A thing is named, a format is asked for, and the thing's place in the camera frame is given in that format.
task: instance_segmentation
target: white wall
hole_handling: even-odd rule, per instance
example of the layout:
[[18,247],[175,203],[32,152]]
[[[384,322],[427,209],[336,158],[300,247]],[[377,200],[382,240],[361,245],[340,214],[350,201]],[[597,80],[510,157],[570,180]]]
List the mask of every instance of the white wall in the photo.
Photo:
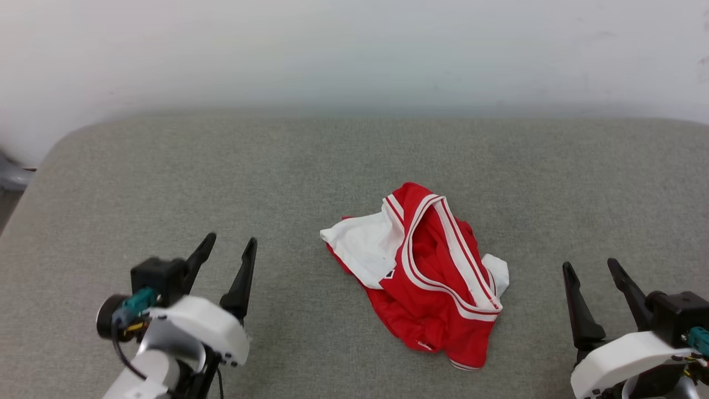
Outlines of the white wall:
[[0,146],[23,164],[211,108],[709,122],[709,1],[1,2]]

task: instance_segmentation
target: gray object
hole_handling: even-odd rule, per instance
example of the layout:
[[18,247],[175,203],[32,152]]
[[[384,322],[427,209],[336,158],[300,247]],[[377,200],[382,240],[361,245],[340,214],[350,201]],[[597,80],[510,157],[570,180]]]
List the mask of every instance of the gray object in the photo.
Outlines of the gray object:
[[[138,119],[57,144],[0,236],[8,398],[97,398],[121,372],[96,311],[150,255],[220,239],[192,293],[259,238],[240,398],[571,398],[562,264],[609,337],[635,330],[606,259],[646,292],[709,297],[709,127],[665,120]],[[488,363],[407,349],[318,238],[412,180],[510,268]],[[213,386],[211,397],[218,389]]]
[[32,181],[34,172],[15,166],[0,154],[0,189],[21,191]]
[[10,191],[0,188],[0,234],[5,228],[5,223],[12,215],[15,206],[22,198],[23,192],[21,191]]

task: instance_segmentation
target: white stripe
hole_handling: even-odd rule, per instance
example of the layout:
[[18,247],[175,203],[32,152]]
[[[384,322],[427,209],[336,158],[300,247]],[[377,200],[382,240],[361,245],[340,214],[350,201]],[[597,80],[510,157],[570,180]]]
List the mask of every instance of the white stripe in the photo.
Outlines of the white stripe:
[[464,365],[464,364],[458,363],[457,361],[454,361],[453,359],[450,359],[450,363],[453,365],[453,367],[459,368],[459,369],[465,370],[465,371],[480,370],[479,367],[466,366],[466,365]]
[[[450,220],[453,220],[453,221],[454,221],[455,218],[453,217],[452,214],[450,214],[450,205],[448,205],[448,201],[444,198],[444,199],[443,199],[443,202],[445,203],[445,209],[444,209],[444,210],[446,211],[446,213],[447,213],[448,216],[450,217]],[[458,228],[458,224],[457,224],[457,223],[454,223],[454,224],[453,224],[453,229],[455,229],[455,231],[456,231],[458,237],[461,237],[461,239],[462,239],[463,233],[461,233],[460,229]],[[464,246],[463,246],[463,250],[467,253],[468,257],[470,257],[470,261],[473,263],[473,267],[477,270],[478,275],[482,278],[481,268],[480,268],[480,266],[477,264],[477,262],[475,261],[475,257],[473,257],[473,254],[470,252],[470,248],[468,248],[467,245],[464,245]],[[483,290],[485,290],[485,291],[490,295],[491,302],[492,302],[493,304],[497,305],[498,308],[499,308],[499,310],[502,310],[502,304],[501,304],[500,301],[497,299],[497,297],[490,291],[490,287],[488,287],[488,286],[485,285],[485,284],[482,284],[481,287],[483,288]]]
[[447,293],[448,295],[451,295],[453,297],[453,302],[455,303],[455,306],[458,309],[458,313],[460,313],[460,315],[463,318],[470,319],[470,320],[481,320],[481,321],[487,321],[487,322],[494,321],[497,318],[497,313],[499,312],[499,310],[495,310],[494,311],[495,313],[486,313],[486,314],[471,312],[470,310],[480,310],[480,309],[465,302],[460,297],[460,295],[458,295],[458,293],[451,290],[446,285],[439,283],[437,281],[431,280],[429,278],[426,278],[416,268],[415,264],[409,263],[408,257],[412,256],[412,258],[413,258],[413,253],[411,250],[411,245],[412,245],[411,241],[413,239],[413,232],[415,231],[415,229],[418,225],[418,222],[420,222],[423,212],[425,212],[425,210],[428,208],[428,206],[431,205],[431,204],[428,204],[428,206],[426,205],[426,203],[431,199],[440,200],[440,199],[442,199],[442,197],[439,197],[437,195],[427,195],[426,197],[423,198],[421,203],[418,205],[416,212],[414,213],[414,219],[413,219],[411,227],[409,229],[409,234],[403,240],[403,247],[401,249],[401,265],[404,269],[404,272],[406,273],[406,277],[408,277],[409,281],[411,281],[414,285],[416,285],[417,287],[419,287],[421,289],[428,290],[428,291],[439,291],[441,293]]
[[381,211],[389,214],[389,219],[396,221],[402,232],[406,231],[403,228],[403,222],[401,221],[401,219],[399,219],[398,216],[396,216],[396,211],[394,211],[394,209],[389,206],[389,203],[386,200],[384,200],[384,204],[381,206]]
[[487,270],[488,275],[490,276],[490,284],[492,284],[492,288],[495,289],[495,296],[497,296],[497,283],[495,282],[495,276],[492,275],[492,272],[488,268],[485,268],[485,270]]
[[391,201],[391,205],[394,207],[394,210],[399,213],[401,220],[403,220],[403,208],[401,207],[401,204],[399,204],[396,200],[396,197],[394,197],[394,194],[388,195],[387,198],[389,199],[389,201]]
[[480,279],[475,276],[475,272],[473,271],[472,265],[465,258],[463,248],[461,248],[458,242],[458,238],[460,238],[460,240],[463,241],[463,246],[467,246],[467,244],[464,242],[463,236],[455,236],[453,226],[451,226],[447,213],[445,212],[445,209],[443,209],[443,206],[440,204],[440,202],[436,203],[434,205],[434,208],[438,213],[438,217],[441,219],[441,225],[443,225],[443,231],[445,232],[445,240],[448,243],[448,251],[450,252],[450,257],[453,260],[453,264],[455,264],[455,267],[458,269],[458,273],[460,273],[461,277],[463,277],[465,285],[468,286],[468,291],[471,293],[471,295],[473,295],[473,301],[475,301],[475,305],[482,309],[495,310],[495,307],[485,295],[484,288],[482,287],[482,285],[484,285],[485,283],[485,279],[482,275],[480,275]]

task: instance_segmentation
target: white lining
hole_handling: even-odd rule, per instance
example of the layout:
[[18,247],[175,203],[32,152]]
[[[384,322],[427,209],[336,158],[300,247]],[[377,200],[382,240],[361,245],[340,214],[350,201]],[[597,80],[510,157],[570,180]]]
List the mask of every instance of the white lining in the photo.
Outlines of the white lining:
[[[382,206],[382,212],[342,220],[320,237],[333,253],[365,286],[381,290],[379,281],[396,267],[396,250],[401,247],[404,230],[396,215]],[[372,244],[376,250],[370,250]]]
[[507,262],[502,259],[486,253],[481,259],[482,265],[492,275],[495,288],[495,296],[500,299],[505,293],[507,287],[510,286],[510,272],[507,267]]
[[414,213],[414,218],[411,224],[411,227],[409,229],[409,232],[406,237],[404,237],[403,240],[403,247],[401,250],[401,265],[404,269],[404,272],[406,273],[406,276],[408,277],[409,281],[411,281],[414,285],[417,287],[427,290],[427,291],[439,291],[442,293],[448,293],[453,297],[453,302],[455,303],[456,308],[458,309],[458,313],[460,313],[461,317],[465,319],[470,319],[470,320],[481,320],[481,321],[486,321],[486,322],[492,322],[494,321],[498,313],[500,312],[501,309],[497,310],[487,310],[485,313],[480,313],[480,311],[485,311],[484,309],[480,309],[478,307],[475,307],[473,305],[470,305],[469,303],[465,302],[463,298],[458,295],[455,291],[451,290],[448,286],[445,284],[439,283],[437,281],[431,280],[429,278],[426,278],[423,274],[421,274],[420,271],[416,268],[415,264],[413,262],[409,261],[409,256],[413,257],[412,250],[411,250],[411,241],[413,239],[413,232],[415,231],[418,223],[421,220],[421,217],[423,215],[423,212],[434,202],[434,201],[440,201],[443,197],[438,196],[438,195],[427,195],[423,198],[423,200],[419,203],[418,208],[416,209],[416,212]]

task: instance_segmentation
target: black cable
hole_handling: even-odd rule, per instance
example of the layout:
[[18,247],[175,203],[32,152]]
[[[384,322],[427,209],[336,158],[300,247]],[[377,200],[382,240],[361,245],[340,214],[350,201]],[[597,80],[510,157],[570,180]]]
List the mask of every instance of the black cable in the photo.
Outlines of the black cable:
[[[118,358],[123,362],[123,365],[130,371],[133,372],[138,378],[141,380],[145,381],[147,380],[147,376],[143,373],[140,372],[137,368],[135,368],[134,365],[130,364],[130,361],[128,360],[127,357],[125,357],[125,354],[123,353],[123,350],[121,349],[121,345],[118,343],[118,324],[121,322],[120,319],[114,320],[113,323],[111,323],[111,341],[113,342],[113,350],[116,351],[116,354],[118,355]],[[219,388],[221,388],[221,374],[219,375]],[[178,394],[177,392],[173,391],[172,389],[168,388],[167,393],[170,394],[170,396],[174,399],[186,399],[183,395]]]
[[217,377],[219,378],[219,399],[224,399],[224,387],[221,384],[221,370],[217,367]]

